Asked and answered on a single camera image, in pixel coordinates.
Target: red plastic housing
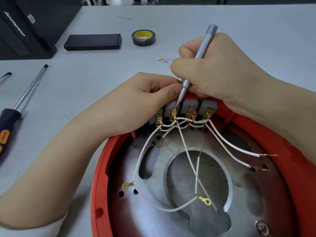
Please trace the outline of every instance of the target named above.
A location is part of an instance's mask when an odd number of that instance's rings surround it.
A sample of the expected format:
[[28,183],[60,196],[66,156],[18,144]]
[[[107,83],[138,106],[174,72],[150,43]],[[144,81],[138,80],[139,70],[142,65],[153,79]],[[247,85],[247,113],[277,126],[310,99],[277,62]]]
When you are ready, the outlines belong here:
[[[187,93],[184,99],[200,99]],[[316,168],[306,157],[283,137],[259,123],[232,112],[221,100],[216,115],[225,122],[234,122],[248,132],[272,157],[281,171],[295,206],[301,237],[315,237]],[[130,133],[109,138],[97,164],[91,195],[91,227],[93,237],[113,237],[107,202],[108,172],[111,163]]]

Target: lenovo logo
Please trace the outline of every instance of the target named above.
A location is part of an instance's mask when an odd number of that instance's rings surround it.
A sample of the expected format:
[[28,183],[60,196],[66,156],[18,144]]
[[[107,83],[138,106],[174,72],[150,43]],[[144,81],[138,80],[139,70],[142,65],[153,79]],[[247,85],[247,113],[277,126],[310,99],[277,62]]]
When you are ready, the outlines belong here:
[[11,18],[10,13],[4,12],[7,17],[12,21],[12,23],[15,25],[15,27],[19,30],[22,36],[25,36],[25,34],[22,32],[22,30],[19,28],[19,26],[15,23],[15,21]]

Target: electrical tape roll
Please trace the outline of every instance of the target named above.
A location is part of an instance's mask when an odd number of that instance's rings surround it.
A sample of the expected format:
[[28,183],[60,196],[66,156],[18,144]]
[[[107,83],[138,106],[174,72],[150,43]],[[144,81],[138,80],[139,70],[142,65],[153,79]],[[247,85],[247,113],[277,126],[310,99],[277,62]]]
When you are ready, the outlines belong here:
[[151,46],[156,42],[156,34],[151,30],[138,30],[132,34],[136,46]]

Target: sleeve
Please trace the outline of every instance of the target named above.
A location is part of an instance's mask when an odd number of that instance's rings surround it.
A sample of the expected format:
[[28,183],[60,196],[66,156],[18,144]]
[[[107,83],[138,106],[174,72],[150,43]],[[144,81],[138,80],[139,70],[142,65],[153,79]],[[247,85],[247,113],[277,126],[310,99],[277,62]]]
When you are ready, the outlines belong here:
[[0,227],[0,237],[56,237],[66,216],[67,213],[56,222],[36,229],[12,230]]

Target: computer tower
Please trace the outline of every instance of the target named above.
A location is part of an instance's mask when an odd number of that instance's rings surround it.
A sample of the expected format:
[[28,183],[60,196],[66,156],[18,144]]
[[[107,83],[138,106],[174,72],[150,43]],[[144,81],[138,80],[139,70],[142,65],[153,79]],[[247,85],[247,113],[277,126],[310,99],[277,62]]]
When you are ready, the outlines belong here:
[[0,0],[0,60],[50,59],[80,0]]

